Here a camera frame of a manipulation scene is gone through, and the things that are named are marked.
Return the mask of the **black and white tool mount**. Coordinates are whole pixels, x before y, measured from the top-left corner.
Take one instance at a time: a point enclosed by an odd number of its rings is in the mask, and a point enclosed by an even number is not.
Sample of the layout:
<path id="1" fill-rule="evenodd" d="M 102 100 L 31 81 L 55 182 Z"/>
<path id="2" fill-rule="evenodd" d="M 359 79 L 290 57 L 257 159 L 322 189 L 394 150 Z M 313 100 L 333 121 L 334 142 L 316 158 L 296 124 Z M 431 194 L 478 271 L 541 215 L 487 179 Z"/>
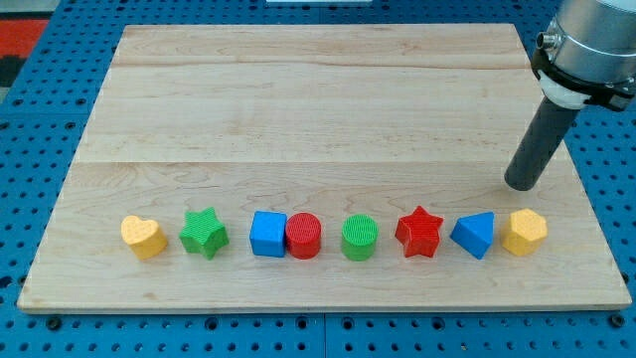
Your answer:
<path id="1" fill-rule="evenodd" d="M 560 70 L 544 50 L 535 49 L 531 67 L 544 95 L 566 109 L 599 105 L 613 111 L 625 110 L 635 98 L 635 76 L 618 83 L 593 83 Z"/>

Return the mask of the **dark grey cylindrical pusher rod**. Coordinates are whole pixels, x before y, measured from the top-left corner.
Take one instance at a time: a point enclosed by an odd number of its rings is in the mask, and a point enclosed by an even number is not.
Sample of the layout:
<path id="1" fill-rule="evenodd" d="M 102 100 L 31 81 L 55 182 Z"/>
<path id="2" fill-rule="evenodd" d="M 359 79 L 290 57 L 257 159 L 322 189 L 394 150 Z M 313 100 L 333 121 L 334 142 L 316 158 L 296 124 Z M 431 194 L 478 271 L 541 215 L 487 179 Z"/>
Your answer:
<path id="1" fill-rule="evenodd" d="M 505 172 L 511 188 L 529 191 L 535 187 L 578 113 L 543 98 Z"/>

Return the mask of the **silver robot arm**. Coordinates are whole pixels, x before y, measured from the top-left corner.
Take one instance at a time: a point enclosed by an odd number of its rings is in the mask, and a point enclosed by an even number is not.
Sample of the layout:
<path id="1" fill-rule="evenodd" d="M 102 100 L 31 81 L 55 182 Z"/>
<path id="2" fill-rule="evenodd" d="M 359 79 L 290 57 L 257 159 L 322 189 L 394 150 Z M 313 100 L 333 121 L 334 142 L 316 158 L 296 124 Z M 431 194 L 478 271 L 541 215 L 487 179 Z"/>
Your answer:
<path id="1" fill-rule="evenodd" d="M 544 97 L 504 175 L 518 191 L 536 185 L 582 109 L 623 111 L 635 99 L 635 3 L 563 1 L 531 69 Z"/>

